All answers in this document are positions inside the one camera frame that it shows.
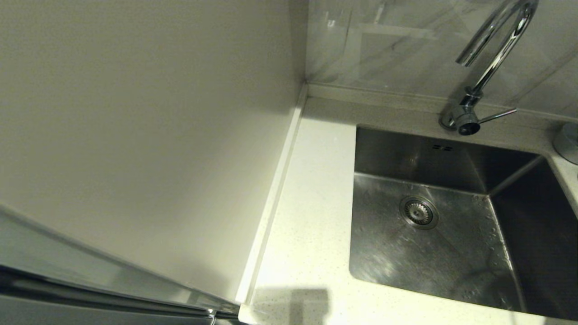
faucet handle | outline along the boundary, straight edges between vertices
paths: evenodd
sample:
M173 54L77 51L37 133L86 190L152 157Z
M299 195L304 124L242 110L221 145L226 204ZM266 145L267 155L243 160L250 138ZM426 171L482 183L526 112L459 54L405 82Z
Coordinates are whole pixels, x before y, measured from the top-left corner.
M499 117L506 116L506 115L510 115L510 114L516 113L516 112L518 112L518 108L513 108L513 109L505 110L505 111L503 111L503 112L501 112L501 113L497 113L497 114L494 114L494 115L490 115L490 116L488 116L488 117L484 117L484 118L481 119L478 123L481 124L481 123L489 122L489 121L495 120L495 119L497 119L497 118L499 118Z

stainless steel refrigerator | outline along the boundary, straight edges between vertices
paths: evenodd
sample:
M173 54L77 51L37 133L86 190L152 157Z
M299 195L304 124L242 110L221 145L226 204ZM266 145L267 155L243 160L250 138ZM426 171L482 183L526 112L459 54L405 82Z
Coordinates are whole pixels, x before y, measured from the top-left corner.
M0 324L242 324L239 308L0 209Z

refrigerator door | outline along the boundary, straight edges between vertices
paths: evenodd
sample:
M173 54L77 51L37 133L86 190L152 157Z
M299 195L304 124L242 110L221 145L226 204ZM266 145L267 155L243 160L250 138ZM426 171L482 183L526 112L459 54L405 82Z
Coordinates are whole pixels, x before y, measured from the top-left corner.
M211 309L227 317L239 312L239 305L233 302L98 252L1 207L0 266L91 291Z
M53 304L0 295L0 324L211 325L212 319Z

speckled countertop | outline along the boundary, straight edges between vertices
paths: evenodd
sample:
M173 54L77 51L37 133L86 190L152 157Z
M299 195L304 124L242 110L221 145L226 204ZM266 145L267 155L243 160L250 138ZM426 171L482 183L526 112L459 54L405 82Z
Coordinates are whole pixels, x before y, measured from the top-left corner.
M350 275L357 124L542 154L578 214L578 166L552 148L556 125L535 119L521 123L525 117L520 115L518 124L487 123L474 136L458 137L439 127L434 112L387 106L309 98L253 299L242 307L240 319L275 325L578 324L428 296Z

white wall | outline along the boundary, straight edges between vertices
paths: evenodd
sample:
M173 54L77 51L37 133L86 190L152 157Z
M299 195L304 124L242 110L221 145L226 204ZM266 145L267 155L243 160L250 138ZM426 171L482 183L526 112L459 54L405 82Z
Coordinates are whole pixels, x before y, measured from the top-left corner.
M233 299L303 80L306 6L3 1L0 203Z
M502 1L312 0L307 78L461 99L464 86L477 82L513 20L473 67L455 59ZM578 117L576 17L578 0L540 0L535 18L482 101Z

